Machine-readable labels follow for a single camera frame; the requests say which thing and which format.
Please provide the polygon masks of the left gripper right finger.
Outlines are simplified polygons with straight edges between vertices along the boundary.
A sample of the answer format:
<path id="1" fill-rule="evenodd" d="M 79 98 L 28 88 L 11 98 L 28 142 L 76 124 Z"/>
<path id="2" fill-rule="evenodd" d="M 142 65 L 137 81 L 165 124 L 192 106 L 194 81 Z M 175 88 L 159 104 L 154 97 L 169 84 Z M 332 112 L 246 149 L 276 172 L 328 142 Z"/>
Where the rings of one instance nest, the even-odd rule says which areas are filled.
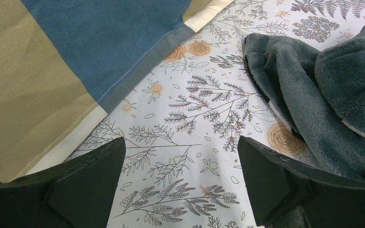
<path id="1" fill-rule="evenodd" d="M 267 228 L 365 228 L 365 181 L 322 171 L 240 137 L 253 216 Z"/>

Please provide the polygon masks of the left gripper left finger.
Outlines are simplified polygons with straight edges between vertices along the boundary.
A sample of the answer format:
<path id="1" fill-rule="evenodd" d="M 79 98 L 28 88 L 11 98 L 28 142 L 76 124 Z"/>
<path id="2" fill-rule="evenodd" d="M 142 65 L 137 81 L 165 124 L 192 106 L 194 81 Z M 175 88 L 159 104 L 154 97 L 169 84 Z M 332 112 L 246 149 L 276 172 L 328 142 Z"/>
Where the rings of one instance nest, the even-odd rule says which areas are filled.
<path id="1" fill-rule="evenodd" d="M 0 182 L 0 228 L 104 228 L 126 153 L 124 138 L 51 168 Z"/>

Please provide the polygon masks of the zebra and grey pillowcase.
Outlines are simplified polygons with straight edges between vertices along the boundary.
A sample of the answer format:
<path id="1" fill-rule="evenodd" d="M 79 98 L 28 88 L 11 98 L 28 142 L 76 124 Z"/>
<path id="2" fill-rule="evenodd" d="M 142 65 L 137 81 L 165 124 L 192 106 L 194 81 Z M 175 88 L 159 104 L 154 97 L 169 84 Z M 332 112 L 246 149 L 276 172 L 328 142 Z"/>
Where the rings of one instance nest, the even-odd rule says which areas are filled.
<path id="1" fill-rule="evenodd" d="M 323 51 L 298 39 L 252 33 L 244 52 L 255 87 L 322 168 L 365 181 L 365 25 Z"/>

